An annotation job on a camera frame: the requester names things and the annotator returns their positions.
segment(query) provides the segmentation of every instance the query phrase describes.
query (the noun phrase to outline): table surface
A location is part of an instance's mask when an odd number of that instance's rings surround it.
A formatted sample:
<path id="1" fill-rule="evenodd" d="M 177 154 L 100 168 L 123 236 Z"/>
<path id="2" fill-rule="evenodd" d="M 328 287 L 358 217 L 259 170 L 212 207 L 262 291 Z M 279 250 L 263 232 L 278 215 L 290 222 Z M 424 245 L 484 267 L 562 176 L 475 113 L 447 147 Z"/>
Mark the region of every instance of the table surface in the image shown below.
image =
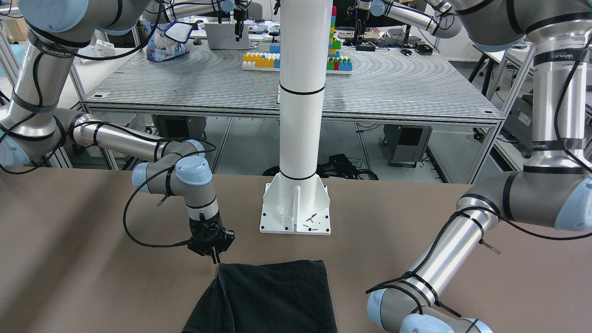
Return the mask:
<path id="1" fill-rule="evenodd" d="M 0 175 L 2 332 L 179 332 L 215 276 L 209 258 L 154 249 L 125 235 L 130 173 L 42 168 Z M 453 212 L 467 185 L 324 180 L 331 236 L 259 233 L 269 178 L 215 175 L 224 225 L 236 241 L 223 262 L 324 260 L 338 329 L 381 330 L 364 290 L 405 272 Z M 181 198 L 140 193 L 128 221 L 141 240 L 186 239 Z M 548 235 L 550 229 L 527 227 Z M 441 300 L 495 332 L 589 332 L 590 241 L 553 242 L 502 224 L 485 236 Z"/>
<path id="2" fill-rule="evenodd" d="M 253 52 L 268 52 L 262 43 Z M 88 94 L 91 110 L 278 118 L 279 72 L 244 71 L 245 51 L 188 44 L 189 54 L 163 63 L 139 53 Z M 446 59 L 391 51 L 357 52 L 352 75 L 327 75 L 325 120 L 380 123 L 488 124 L 498 110 Z"/>

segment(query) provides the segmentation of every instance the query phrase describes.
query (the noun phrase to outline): computer monitor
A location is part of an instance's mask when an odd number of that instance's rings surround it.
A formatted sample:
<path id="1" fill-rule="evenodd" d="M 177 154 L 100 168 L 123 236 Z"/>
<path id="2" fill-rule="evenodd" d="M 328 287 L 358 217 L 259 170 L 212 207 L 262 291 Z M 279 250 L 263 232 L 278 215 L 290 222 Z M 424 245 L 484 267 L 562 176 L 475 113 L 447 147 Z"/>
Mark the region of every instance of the computer monitor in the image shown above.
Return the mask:
<path id="1" fill-rule="evenodd" d="M 426 0 L 414 0 L 413 2 L 416 5 L 416 10 L 421 12 L 426 10 Z M 355 18 L 348 14 L 348 8 L 354 6 L 355 3 L 356 0 L 333 0 L 333 6 L 337 7 L 337 16 L 335 18 L 336 29 L 346 30 L 348 28 L 354 28 Z M 405 23 L 384 15 L 374 16 L 372 14 L 366 20 L 366 28 L 392 27 L 395 25 L 405 25 Z"/>

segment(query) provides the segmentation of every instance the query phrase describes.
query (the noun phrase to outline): sticker label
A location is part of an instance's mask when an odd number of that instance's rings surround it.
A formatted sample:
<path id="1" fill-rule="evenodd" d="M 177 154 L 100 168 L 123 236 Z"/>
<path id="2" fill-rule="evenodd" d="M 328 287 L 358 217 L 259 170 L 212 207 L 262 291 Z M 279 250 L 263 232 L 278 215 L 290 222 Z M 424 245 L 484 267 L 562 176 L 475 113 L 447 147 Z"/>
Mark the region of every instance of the sticker label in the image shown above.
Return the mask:
<path id="1" fill-rule="evenodd" d="M 530 126 L 530 123 L 532 122 L 532 119 L 522 112 L 518 115 L 518 120 L 520 120 L 524 125 L 527 126 Z"/>

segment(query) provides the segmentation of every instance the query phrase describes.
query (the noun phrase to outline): metal tube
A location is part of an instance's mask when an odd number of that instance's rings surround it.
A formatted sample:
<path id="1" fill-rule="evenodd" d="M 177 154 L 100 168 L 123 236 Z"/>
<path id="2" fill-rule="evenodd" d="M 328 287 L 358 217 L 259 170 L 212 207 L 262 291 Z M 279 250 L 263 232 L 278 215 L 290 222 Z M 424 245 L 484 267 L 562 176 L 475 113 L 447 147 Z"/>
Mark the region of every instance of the metal tube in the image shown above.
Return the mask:
<path id="1" fill-rule="evenodd" d="M 458 35 L 461 31 L 462 24 L 460 20 L 456 19 L 455 14 L 434 18 L 394 1 L 384 0 L 384 2 L 387 4 L 384 15 L 425 30 L 432 36 L 448 39 Z"/>
<path id="2" fill-rule="evenodd" d="M 76 124 L 80 124 L 88 120 L 89 118 L 81 118 L 76 122 Z M 132 129 L 126 130 L 129 130 L 136 135 L 145 137 L 147 139 L 160 139 L 158 136 L 150 135 L 144 132 Z M 73 133 L 74 141 L 82 146 L 91 145 L 94 143 L 95 131 L 96 142 L 100 147 L 112 149 L 114 151 L 141 158 L 146 161 L 154 162 L 155 151 L 156 154 L 158 154 L 162 148 L 162 143 L 154 142 L 152 140 L 143 140 L 116 127 L 100 126 L 99 124 L 89 124 L 77 127 Z"/>
<path id="3" fill-rule="evenodd" d="M 559 104 L 567 76 L 579 57 L 588 38 L 592 20 L 578 20 L 547 25 L 528 36 L 535 48 L 535 93 L 532 119 L 532 157 L 528 166 L 581 168 L 563 150 L 536 149 L 557 140 L 555 134 L 555 110 Z M 575 71 L 565 98 L 558 112 L 557 126 L 563 139 L 584 138 L 585 73 L 587 61 Z M 583 146 L 570 151 L 585 161 Z"/>
<path id="4" fill-rule="evenodd" d="M 465 207 L 481 206 L 491 209 L 486 203 L 474 198 L 462 198 L 457 204 L 457 209 Z M 487 231 L 497 226 L 498 219 L 491 213 L 481 210 L 469 210 L 465 212 L 469 217 L 479 221 L 483 230 Z M 448 283 L 452 280 L 461 265 L 469 257 L 472 250 L 479 244 L 482 238 L 481 229 L 471 219 L 465 216 L 458 216 L 444 230 L 431 257 L 417 272 L 417 275 L 428 282 L 440 295 Z M 429 248 L 422 254 L 419 260 L 413 264 L 411 270 L 415 269 L 427 255 Z M 407 281 L 422 291 L 431 304 L 435 302 L 434 294 L 415 278 L 408 278 Z"/>
<path id="5" fill-rule="evenodd" d="M 260 229 L 329 235 L 329 197 L 316 170 L 332 2 L 288 0 L 282 14 L 280 173 L 263 197 Z"/>

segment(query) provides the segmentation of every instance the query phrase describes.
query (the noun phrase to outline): blue block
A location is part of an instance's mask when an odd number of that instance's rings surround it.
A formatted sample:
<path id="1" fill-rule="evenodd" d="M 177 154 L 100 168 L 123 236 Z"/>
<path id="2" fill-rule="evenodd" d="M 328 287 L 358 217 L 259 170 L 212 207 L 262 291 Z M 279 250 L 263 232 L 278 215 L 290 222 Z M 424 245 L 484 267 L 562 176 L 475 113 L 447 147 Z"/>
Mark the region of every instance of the blue block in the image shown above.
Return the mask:
<path id="1" fill-rule="evenodd" d="M 269 46 L 270 53 L 280 53 L 280 51 L 281 51 L 280 45 L 270 45 Z"/>

